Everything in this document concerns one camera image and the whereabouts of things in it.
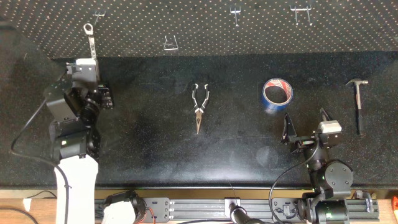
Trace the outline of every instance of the hammer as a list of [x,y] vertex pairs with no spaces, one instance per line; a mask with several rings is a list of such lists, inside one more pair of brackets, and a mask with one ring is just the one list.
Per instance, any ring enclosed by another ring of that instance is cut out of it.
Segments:
[[346,85],[354,83],[355,89],[356,89],[356,106],[358,107],[357,114],[356,114],[356,120],[358,122],[358,134],[359,136],[363,137],[365,135],[364,129],[363,129],[363,123],[362,123],[362,114],[361,114],[361,95],[359,94],[359,85],[360,84],[368,84],[367,80],[360,80],[358,78],[354,78],[353,80],[350,80]]

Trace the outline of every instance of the perforated board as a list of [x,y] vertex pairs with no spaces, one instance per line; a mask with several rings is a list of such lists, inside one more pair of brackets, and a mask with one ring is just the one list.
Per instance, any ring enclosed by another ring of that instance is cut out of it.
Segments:
[[[306,11],[296,25],[290,6],[311,7],[312,26]],[[0,0],[0,15],[51,58],[90,56],[83,25],[96,11],[106,11],[99,57],[398,50],[396,0]],[[178,50],[164,50],[165,35]]]

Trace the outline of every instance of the speckled countertop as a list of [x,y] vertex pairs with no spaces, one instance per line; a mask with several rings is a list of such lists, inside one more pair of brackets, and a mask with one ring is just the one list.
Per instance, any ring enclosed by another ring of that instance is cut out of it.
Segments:
[[[65,60],[52,62],[40,53],[35,57],[29,53],[24,60],[21,43],[7,47],[4,43],[0,43],[0,186],[54,187],[51,167],[7,151]],[[396,52],[101,58],[101,74],[113,88],[116,106],[102,111],[98,120],[97,187],[228,187],[229,182],[237,188],[270,187],[279,174],[303,160],[303,155],[289,154],[279,142],[284,111],[268,114],[259,99],[263,84],[279,77],[294,89],[286,111],[298,135],[317,128],[318,112],[324,107],[343,127],[343,140],[330,157],[354,169],[353,186],[397,188],[397,59]],[[345,86],[352,78],[369,80],[361,86],[363,139],[356,134],[354,88]],[[199,135],[191,99],[195,82],[202,88],[199,101],[204,98],[202,84],[210,86]],[[44,109],[17,150],[49,156],[51,120]],[[307,171],[293,170],[279,186],[308,187]]]

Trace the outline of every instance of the wooden table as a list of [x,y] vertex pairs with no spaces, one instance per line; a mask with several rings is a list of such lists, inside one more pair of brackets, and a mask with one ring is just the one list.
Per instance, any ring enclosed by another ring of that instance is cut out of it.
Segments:
[[[366,222],[366,224],[397,224],[392,212],[391,200],[378,200],[380,209],[380,222]],[[22,199],[0,199],[0,207],[18,208],[25,211]],[[39,224],[55,223],[57,212],[57,200],[55,199],[32,199],[30,214]],[[7,224],[31,224],[32,221],[25,215],[14,211],[0,210],[0,223]]]

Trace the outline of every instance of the roll of tape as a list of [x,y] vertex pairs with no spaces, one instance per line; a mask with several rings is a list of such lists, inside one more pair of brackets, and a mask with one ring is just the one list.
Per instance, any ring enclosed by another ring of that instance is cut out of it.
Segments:
[[[286,93],[287,100],[283,103],[274,103],[271,100],[269,100],[266,95],[266,89],[271,86],[277,86],[277,87],[283,89]],[[262,88],[262,102],[269,109],[272,109],[272,110],[284,109],[290,103],[292,98],[293,98],[292,86],[290,86],[290,84],[287,83],[287,81],[285,81],[281,78],[272,78],[272,79],[268,80],[268,82],[266,82],[266,84]]]

